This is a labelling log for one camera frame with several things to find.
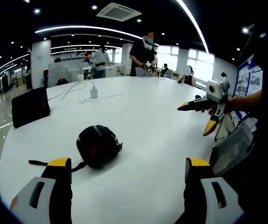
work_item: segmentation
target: helmet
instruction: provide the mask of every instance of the helmet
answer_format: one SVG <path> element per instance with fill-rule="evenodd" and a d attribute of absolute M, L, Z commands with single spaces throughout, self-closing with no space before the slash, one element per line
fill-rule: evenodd
<path fill-rule="evenodd" d="M 121 150 L 116 135 L 102 125 L 84 129 L 77 139 L 78 151 L 84 162 L 91 168 L 101 168 Z"/>

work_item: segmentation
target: charger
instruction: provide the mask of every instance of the charger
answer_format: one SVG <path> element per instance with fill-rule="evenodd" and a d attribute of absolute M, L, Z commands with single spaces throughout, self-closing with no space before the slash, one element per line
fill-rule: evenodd
<path fill-rule="evenodd" d="M 90 99 L 95 99 L 95 98 L 97 98 L 97 89 L 93 85 L 92 89 L 90 90 Z"/>

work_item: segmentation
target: black shirt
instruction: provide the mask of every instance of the black shirt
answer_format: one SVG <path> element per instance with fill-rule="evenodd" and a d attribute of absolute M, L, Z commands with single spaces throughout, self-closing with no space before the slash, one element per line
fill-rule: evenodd
<path fill-rule="evenodd" d="M 154 61 L 154 49 L 146 49 L 144 47 L 143 40 L 139 40 L 134 43 L 130 51 L 130 55 L 135 56 L 135 58 L 141 63 L 146 63 L 147 61 L 151 63 L 152 61 Z M 139 65 L 132 61 L 131 76 L 137 76 L 135 68 L 139 67 Z"/>

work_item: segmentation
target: poster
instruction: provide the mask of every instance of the poster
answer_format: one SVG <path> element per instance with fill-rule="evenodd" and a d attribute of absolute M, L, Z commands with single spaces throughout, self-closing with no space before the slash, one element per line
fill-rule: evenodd
<path fill-rule="evenodd" d="M 238 69 L 234 97 L 251 95 L 262 89 L 263 71 L 252 58 L 253 55 Z"/>

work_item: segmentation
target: wall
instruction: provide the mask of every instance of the wall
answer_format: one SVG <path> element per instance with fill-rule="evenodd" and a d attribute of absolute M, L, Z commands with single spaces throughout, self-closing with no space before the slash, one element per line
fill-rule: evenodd
<path fill-rule="evenodd" d="M 31 51 L 31 80 L 33 89 L 43 86 L 43 71 L 51 61 L 51 41 L 41 41 L 32 44 Z"/>
<path fill-rule="evenodd" d="M 131 66 L 132 60 L 130 59 L 130 51 L 132 49 L 133 44 L 126 43 L 123 44 L 123 52 L 121 56 L 121 65 Z"/>
<path fill-rule="evenodd" d="M 179 49 L 179 59 L 177 62 L 177 68 L 176 71 L 179 73 L 183 73 L 184 72 L 184 68 L 186 66 L 186 62 L 188 59 L 188 50 L 186 49 Z"/>
<path fill-rule="evenodd" d="M 226 62 L 217 57 L 214 59 L 213 79 L 220 79 L 222 72 L 225 72 L 227 74 L 227 78 L 230 84 L 230 89 L 228 91 L 230 97 L 233 95 L 237 77 L 237 69 L 237 66 L 229 62 Z"/>

